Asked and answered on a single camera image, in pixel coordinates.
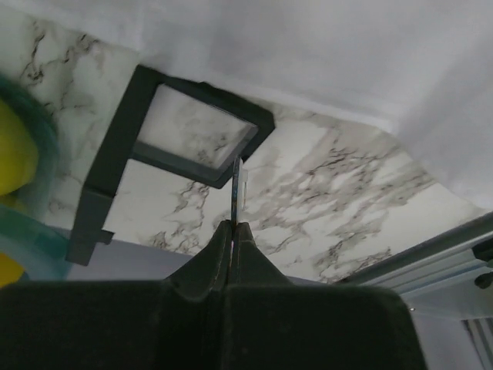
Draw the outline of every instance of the white fabric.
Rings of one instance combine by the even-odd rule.
[[[0,2],[138,50],[171,75],[377,126],[493,208],[490,0]]]

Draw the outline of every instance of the black plastic holder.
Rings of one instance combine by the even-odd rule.
[[[250,124],[240,143],[217,169],[137,140],[161,85]],[[247,160],[274,129],[273,114],[257,104],[205,82],[178,79],[137,66],[82,187],[66,260],[87,266],[96,243],[111,241],[111,233],[102,228],[129,159],[220,189],[233,175],[234,157],[240,155],[243,161]]]
[[[0,328],[2,370],[426,370],[397,294],[295,285],[229,220],[163,281],[10,284]]]

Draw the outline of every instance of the black square frame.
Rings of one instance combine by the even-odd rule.
[[[156,90],[161,85],[252,125],[219,169],[137,140]],[[243,161],[247,160],[274,129],[272,112],[240,96],[206,82],[178,79],[137,66],[82,187],[66,260],[87,266],[96,243],[111,241],[111,233],[102,228],[128,159],[220,189],[233,175],[233,158],[241,156]]]

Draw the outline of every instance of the yellow sponge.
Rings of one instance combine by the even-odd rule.
[[[0,100],[0,196],[34,179],[38,157],[38,148],[24,123]]]
[[[15,283],[24,274],[20,264],[12,260],[5,253],[0,253],[0,288]]]

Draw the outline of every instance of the white marble pattern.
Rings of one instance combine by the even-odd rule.
[[[158,87],[139,140],[218,168],[251,127],[166,86]]]
[[[0,72],[58,123],[63,161],[45,221],[70,228],[138,56],[4,7],[0,48]],[[277,129],[246,162],[244,220],[285,274],[334,281],[484,213],[378,129],[259,103],[274,111]],[[196,108],[180,114],[199,119],[188,109]],[[229,202],[229,184],[211,189],[130,160],[105,228],[116,239],[195,254]]]

